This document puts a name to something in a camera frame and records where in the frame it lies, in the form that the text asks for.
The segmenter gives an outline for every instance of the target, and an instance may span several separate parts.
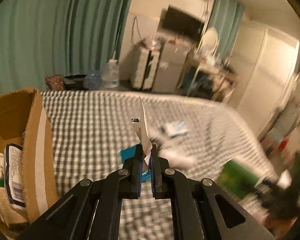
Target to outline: large plastic bottle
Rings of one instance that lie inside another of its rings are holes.
[[[119,66],[116,59],[108,61],[105,70],[102,72],[102,89],[115,90],[119,85]]]

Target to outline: green curtain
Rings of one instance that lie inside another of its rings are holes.
[[[229,56],[237,37],[245,7],[237,0],[215,0],[208,27],[215,27],[220,39],[216,55]]]
[[[0,94],[102,69],[120,51],[131,0],[3,0]]]

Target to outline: barcode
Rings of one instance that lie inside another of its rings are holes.
[[[22,185],[12,181],[12,190],[16,199],[24,202]]]

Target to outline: television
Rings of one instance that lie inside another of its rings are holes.
[[[163,20],[162,28],[187,36],[194,41],[199,41],[204,23],[190,15],[169,6]]]

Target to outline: silver screw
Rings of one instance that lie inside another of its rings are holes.
[[[174,169],[166,169],[165,171],[164,171],[167,175],[173,175],[174,174]]]
[[[211,186],[212,184],[213,184],[213,181],[211,180],[211,179],[204,179],[203,181],[202,181],[202,183],[203,183],[203,185],[205,185],[205,186]]]
[[[85,187],[85,186],[88,186],[90,184],[91,180],[90,179],[82,179],[80,181],[80,185]]]
[[[121,176],[125,176],[125,175],[127,175],[129,172],[128,172],[128,170],[126,170],[126,169],[121,169],[121,170],[119,170],[119,175],[121,175]]]

